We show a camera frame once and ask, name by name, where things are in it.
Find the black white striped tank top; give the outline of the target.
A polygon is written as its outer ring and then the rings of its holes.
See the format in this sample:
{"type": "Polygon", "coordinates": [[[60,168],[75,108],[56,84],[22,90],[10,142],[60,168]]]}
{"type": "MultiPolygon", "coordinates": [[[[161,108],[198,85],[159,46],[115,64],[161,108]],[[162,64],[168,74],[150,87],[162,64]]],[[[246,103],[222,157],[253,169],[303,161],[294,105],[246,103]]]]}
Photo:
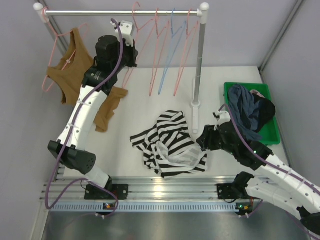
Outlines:
{"type": "Polygon", "coordinates": [[[153,127],[131,136],[130,142],[142,152],[144,166],[163,179],[208,169],[208,155],[193,141],[182,111],[165,111],[153,127]]]}

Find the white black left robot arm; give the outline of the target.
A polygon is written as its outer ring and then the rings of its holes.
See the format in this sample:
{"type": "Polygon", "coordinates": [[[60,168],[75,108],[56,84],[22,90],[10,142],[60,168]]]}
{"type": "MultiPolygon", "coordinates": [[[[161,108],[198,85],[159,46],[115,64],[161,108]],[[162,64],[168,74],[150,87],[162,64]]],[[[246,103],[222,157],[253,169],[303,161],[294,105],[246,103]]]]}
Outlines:
{"type": "Polygon", "coordinates": [[[118,81],[119,72],[137,66],[139,52],[133,36],[105,35],[95,46],[93,65],[84,73],[72,115],[48,150],[66,168],[82,174],[103,199],[113,194],[112,178],[96,165],[96,155],[85,150],[86,140],[103,103],[118,81]]]}

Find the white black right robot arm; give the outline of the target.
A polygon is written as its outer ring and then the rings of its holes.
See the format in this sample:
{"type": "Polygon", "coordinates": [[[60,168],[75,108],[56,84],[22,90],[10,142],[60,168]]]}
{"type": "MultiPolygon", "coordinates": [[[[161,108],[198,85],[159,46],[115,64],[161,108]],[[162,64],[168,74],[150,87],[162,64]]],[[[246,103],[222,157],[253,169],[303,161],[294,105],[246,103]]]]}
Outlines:
{"type": "Polygon", "coordinates": [[[310,232],[320,233],[320,188],[285,164],[259,141],[243,138],[231,122],[206,125],[196,140],[205,151],[223,150],[254,174],[239,173],[233,182],[238,198],[254,197],[296,217],[310,232]]]}

